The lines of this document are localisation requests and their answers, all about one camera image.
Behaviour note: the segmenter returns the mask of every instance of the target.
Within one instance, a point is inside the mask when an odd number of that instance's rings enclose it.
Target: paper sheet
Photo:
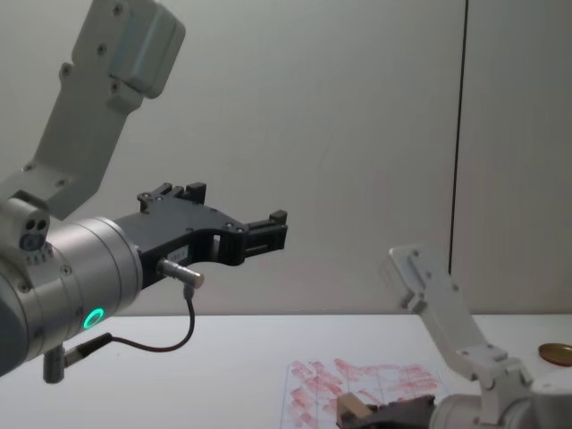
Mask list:
[[[430,363],[355,365],[343,359],[288,365],[281,429],[336,429],[336,398],[353,392],[366,404],[382,405],[422,395],[447,396]]]

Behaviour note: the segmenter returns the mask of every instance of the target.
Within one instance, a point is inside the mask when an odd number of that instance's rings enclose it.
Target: white wall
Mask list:
[[[205,181],[208,205],[247,222],[284,208],[290,232],[285,251],[241,268],[195,265],[200,313],[394,311],[376,273],[387,249],[423,241],[448,257],[462,2],[165,3],[187,27],[172,77],[73,218]],[[87,9],[0,3],[0,179],[32,156]],[[166,282],[129,314],[184,312]]]
[[[476,311],[572,311],[570,16],[470,1],[453,276]]]

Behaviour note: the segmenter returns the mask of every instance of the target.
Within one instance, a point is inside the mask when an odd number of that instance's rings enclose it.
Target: screw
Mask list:
[[[72,268],[69,265],[62,265],[60,271],[63,275],[70,275],[72,273]]]
[[[22,250],[26,251],[36,250],[35,247],[36,247],[36,241],[34,240],[33,235],[26,234],[21,238],[20,248]]]
[[[18,283],[18,290],[22,293],[29,292],[29,285],[27,283]]]
[[[69,76],[70,73],[72,72],[72,68],[70,67],[69,64],[64,64],[62,67],[62,76]]]
[[[99,56],[105,55],[105,52],[107,52],[107,45],[105,43],[102,43],[99,46],[97,46],[97,54]]]
[[[116,4],[114,9],[112,10],[112,14],[114,16],[121,15],[122,12],[123,12],[123,5],[122,4]]]

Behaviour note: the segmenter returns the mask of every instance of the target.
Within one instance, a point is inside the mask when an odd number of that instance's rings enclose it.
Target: black bracket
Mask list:
[[[435,411],[434,402],[433,395],[425,395],[380,407],[368,406],[373,411],[371,416],[342,415],[341,429],[428,429]]]
[[[284,248],[287,213],[241,223],[205,206],[205,183],[159,188],[137,196],[139,213],[116,223],[139,248],[143,288],[163,279],[157,262],[166,257],[181,265],[216,262],[240,265],[245,258]]]

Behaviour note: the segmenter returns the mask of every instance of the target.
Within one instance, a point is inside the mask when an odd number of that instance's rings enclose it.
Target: silver cylindrical joint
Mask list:
[[[27,335],[22,345],[24,360],[114,315],[133,302],[141,290],[138,252],[115,223],[94,218],[65,224],[53,228],[47,241],[26,265],[17,265],[23,281],[5,273],[11,265],[4,264],[3,268],[0,264],[0,278],[4,278],[0,289],[9,285],[12,290],[0,290],[0,299],[4,294],[11,303],[10,321],[18,328],[14,332]],[[21,311],[16,311],[12,301],[18,302]],[[14,342],[10,335],[9,330],[0,329],[0,343]],[[13,369],[14,360],[4,365],[0,357],[0,374]]]
[[[560,369],[536,379],[531,390],[539,427],[572,427],[572,368]]]
[[[192,286],[194,289],[200,288],[205,282],[205,276],[203,274],[197,273],[186,266],[169,261],[168,259],[161,259],[157,264],[157,270],[167,277],[172,277],[173,279]]]
[[[445,398],[434,411],[431,429],[477,429],[489,427],[481,425],[481,398],[472,395],[451,395]],[[512,404],[495,428],[537,429],[532,416],[530,400],[520,400]]]
[[[451,395],[433,412],[431,429],[475,429],[481,411],[481,398],[472,395]]]

